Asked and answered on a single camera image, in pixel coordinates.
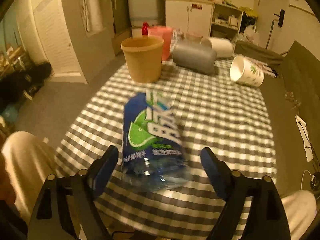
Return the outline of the red thermos bottle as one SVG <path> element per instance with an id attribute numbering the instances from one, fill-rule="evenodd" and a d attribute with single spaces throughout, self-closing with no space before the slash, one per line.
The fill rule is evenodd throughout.
<path id="1" fill-rule="evenodd" d="M 149 29 L 149 24 L 147 22 L 144 22 L 143 26 L 142 26 L 142 35 L 143 36 L 148 36 L 148 29 Z"/>

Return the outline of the person's right leg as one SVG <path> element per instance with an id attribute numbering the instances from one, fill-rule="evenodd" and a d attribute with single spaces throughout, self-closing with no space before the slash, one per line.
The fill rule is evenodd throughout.
<path id="1" fill-rule="evenodd" d="M 307 239 L 319 224 L 319 211 L 314 194 L 298 190 L 281 198 L 291 239 Z"/>

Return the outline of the grey plastic cup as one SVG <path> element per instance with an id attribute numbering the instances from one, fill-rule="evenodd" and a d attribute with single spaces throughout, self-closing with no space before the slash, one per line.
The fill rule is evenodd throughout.
<path id="1" fill-rule="evenodd" d="M 198 73 L 213 75 L 217 53 L 200 43 L 178 41 L 172 51 L 173 62 Z"/>

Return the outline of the hanging white towel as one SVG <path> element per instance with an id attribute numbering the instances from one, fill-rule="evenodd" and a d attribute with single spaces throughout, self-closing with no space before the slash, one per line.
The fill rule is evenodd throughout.
<path id="1" fill-rule="evenodd" d="M 100 32 L 104 28 L 99 0 L 82 0 L 85 29 L 88 33 Z"/>

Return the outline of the brown paper cup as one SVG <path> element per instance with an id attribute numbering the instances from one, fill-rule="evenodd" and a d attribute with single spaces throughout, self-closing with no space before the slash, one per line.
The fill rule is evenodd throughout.
<path id="1" fill-rule="evenodd" d="M 121 42 L 131 79 L 153 83 L 161 76 L 163 39 L 155 36 L 130 37 Z"/>

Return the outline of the white louvered wardrobe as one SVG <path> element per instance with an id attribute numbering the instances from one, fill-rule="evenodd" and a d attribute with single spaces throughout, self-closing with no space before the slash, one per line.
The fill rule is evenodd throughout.
<path id="1" fill-rule="evenodd" d="M 22 46 L 31 60 L 52 65 L 55 82 L 86 83 L 63 15 L 61 0 L 15 0 Z"/>

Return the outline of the blue cut plastic bottle cup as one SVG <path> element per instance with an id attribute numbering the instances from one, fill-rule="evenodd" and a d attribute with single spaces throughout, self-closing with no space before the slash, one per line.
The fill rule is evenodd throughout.
<path id="1" fill-rule="evenodd" d="M 171 102 L 154 91 L 124 106 L 122 180 L 135 191 L 180 187 L 191 180 Z"/>

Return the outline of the white plastic cup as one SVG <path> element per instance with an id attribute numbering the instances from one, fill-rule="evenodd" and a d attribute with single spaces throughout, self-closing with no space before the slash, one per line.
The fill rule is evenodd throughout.
<path id="1" fill-rule="evenodd" d="M 226 38 L 205 37 L 201 44 L 216 51 L 217 58 L 227 58 L 233 56 L 233 44 Z"/>

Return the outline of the white sink cabinet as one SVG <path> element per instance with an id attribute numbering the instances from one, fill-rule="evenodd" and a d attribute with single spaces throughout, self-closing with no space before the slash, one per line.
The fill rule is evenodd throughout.
<path id="1" fill-rule="evenodd" d="M 214 2 L 206 0 L 164 0 L 165 25 L 184 34 L 210 36 Z"/>

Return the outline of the white plastic bags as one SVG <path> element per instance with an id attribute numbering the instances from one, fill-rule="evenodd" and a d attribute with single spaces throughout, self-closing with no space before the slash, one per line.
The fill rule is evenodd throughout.
<path id="1" fill-rule="evenodd" d="M 256 25 L 248 25 L 243 32 L 236 34 L 233 38 L 233 43 L 238 41 L 248 42 L 256 46 L 259 45 L 259 33 L 257 32 Z"/>

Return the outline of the white printed paper cup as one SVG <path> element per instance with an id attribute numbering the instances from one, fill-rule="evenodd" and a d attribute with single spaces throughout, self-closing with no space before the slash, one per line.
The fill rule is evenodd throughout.
<path id="1" fill-rule="evenodd" d="M 250 59 L 237 55 L 231 64 L 229 77 L 235 83 L 260 87 L 264 80 L 264 73 Z"/>

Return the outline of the dark folded blanket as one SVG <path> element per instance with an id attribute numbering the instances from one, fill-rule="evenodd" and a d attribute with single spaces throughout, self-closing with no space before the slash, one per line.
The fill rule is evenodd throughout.
<path id="1" fill-rule="evenodd" d="M 268 65 L 280 65 L 284 59 L 283 56 L 275 53 L 274 51 L 244 41 L 236 42 L 234 53 L 250 57 Z"/>

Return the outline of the white open shelf unit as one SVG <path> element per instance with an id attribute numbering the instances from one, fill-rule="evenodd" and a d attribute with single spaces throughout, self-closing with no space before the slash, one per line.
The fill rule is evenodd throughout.
<path id="1" fill-rule="evenodd" d="M 210 35 L 232 40 L 240 33 L 243 11 L 223 3 L 214 3 Z"/>

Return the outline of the person's leg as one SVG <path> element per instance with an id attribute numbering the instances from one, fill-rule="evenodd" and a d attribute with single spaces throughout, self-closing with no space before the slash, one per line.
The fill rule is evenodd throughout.
<path id="1" fill-rule="evenodd" d="M 56 151 L 25 132 L 12 133 L 1 149 L 1 200 L 28 224 L 47 176 L 54 174 Z"/>
<path id="2" fill-rule="evenodd" d="M 314 194 L 298 190 L 281 198 L 291 239 L 307 239 L 319 224 L 319 211 Z"/>

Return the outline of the person's left leg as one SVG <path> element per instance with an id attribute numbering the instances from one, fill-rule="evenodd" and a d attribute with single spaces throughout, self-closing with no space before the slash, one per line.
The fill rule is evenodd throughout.
<path id="1" fill-rule="evenodd" d="M 54 174 L 56 151 L 25 132 L 12 133 L 1 149 L 1 200 L 28 224 L 47 176 Z"/>

